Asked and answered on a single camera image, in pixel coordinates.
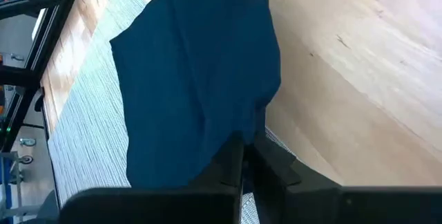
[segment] wooden surface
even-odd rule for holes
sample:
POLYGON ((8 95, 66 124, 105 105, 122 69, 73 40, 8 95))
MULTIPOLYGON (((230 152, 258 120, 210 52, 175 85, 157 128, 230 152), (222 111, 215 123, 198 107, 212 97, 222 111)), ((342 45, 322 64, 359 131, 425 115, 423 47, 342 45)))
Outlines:
MULTIPOLYGON (((270 0, 282 86, 267 124, 301 160, 340 183, 439 185, 437 33, 385 2, 270 0)), ((42 82, 52 130, 105 5, 76 0, 64 28, 42 82)))

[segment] blue cloth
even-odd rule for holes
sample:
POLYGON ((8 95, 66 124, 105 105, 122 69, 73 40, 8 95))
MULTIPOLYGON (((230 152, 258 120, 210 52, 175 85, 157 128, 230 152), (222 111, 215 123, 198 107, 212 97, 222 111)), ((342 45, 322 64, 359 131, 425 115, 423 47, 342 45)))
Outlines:
POLYGON ((187 185, 280 85, 269 0, 152 0, 111 42, 132 187, 187 185))

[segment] black metal frame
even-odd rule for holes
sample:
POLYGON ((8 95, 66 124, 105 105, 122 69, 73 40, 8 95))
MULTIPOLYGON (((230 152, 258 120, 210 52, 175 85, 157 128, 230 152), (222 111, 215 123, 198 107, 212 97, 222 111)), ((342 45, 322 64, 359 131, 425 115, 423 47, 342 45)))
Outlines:
POLYGON ((2 152, 10 151, 14 144, 32 99, 39 90, 41 78, 73 3, 74 0, 16 0, 0 3, 0 19, 47 8, 25 68, 0 66, 0 84, 10 84, 25 88, 21 95, 17 92, 14 94, 7 108, 6 118, 0 130, 0 147, 2 152))

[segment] gray carpet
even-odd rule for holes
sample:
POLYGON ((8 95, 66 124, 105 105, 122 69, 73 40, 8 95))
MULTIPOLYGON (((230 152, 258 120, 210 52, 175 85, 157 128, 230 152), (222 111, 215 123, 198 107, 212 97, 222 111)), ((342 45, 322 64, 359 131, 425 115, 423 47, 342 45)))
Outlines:
MULTIPOLYGON (((108 0, 48 141, 62 205, 91 187, 130 186, 126 178, 128 136, 109 40, 129 27, 145 5, 144 0, 108 0)), ((258 223, 253 195, 244 196, 242 202, 242 223, 258 223)))

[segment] blue fabric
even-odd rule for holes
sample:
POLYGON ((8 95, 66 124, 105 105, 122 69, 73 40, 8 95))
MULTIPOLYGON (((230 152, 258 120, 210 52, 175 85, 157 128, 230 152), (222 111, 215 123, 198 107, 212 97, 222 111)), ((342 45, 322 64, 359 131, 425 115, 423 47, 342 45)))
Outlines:
POLYGON ((280 85, 268 0, 152 0, 111 42, 132 187, 187 185, 280 85))

